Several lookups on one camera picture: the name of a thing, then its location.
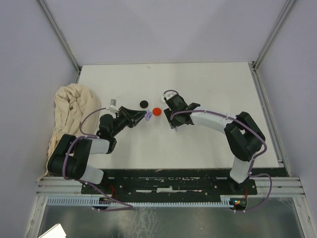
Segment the lilac earbud charging case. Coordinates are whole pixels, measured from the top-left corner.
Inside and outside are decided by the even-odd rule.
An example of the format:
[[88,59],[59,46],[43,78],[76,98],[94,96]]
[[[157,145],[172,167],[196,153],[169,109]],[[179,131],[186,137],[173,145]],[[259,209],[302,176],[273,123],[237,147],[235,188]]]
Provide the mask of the lilac earbud charging case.
[[146,121],[149,121],[153,115],[152,111],[151,110],[146,110],[146,114],[145,114],[145,120]]

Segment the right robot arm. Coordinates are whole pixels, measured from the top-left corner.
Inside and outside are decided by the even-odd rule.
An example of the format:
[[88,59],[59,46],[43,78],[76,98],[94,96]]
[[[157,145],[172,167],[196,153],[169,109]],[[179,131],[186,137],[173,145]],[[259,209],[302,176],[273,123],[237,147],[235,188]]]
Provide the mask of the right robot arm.
[[234,194],[243,191],[256,158],[267,151],[265,136],[251,115],[241,112],[231,116],[208,110],[198,103],[187,104],[175,90],[165,91],[163,99],[168,106],[164,113],[172,129],[182,125],[197,125],[226,136],[234,155],[227,188]]

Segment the orange earbud charging case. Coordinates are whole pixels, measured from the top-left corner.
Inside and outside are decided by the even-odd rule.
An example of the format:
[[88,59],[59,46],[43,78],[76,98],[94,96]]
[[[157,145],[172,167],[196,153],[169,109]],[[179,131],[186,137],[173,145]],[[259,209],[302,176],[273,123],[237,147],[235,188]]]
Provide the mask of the orange earbud charging case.
[[156,107],[156,108],[153,108],[152,113],[153,113],[154,116],[157,116],[157,117],[158,117],[158,116],[161,115],[162,110],[161,110],[161,108]]

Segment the black earbud charging case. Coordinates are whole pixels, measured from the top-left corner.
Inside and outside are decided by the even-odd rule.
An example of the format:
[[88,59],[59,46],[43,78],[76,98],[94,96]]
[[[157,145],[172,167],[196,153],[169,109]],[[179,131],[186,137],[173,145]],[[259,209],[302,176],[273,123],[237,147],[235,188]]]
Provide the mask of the black earbud charging case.
[[148,101],[146,100],[142,100],[140,103],[139,103],[139,106],[142,108],[142,109],[145,109],[149,106],[149,103]]

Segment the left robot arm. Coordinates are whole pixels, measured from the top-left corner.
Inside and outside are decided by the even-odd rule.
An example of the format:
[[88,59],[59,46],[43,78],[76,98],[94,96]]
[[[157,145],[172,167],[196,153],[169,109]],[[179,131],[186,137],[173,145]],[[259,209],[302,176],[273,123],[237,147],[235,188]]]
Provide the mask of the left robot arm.
[[100,117],[99,130],[96,134],[83,134],[76,137],[65,134],[57,144],[48,161],[48,172],[64,179],[75,179],[92,183],[98,193],[109,189],[109,180],[104,172],[88,164],[92,154],[110,154],[114,151],[117,141],[115,137],[126,127],[134,128],[148,112],[120,107],[113,117],[104,114]]

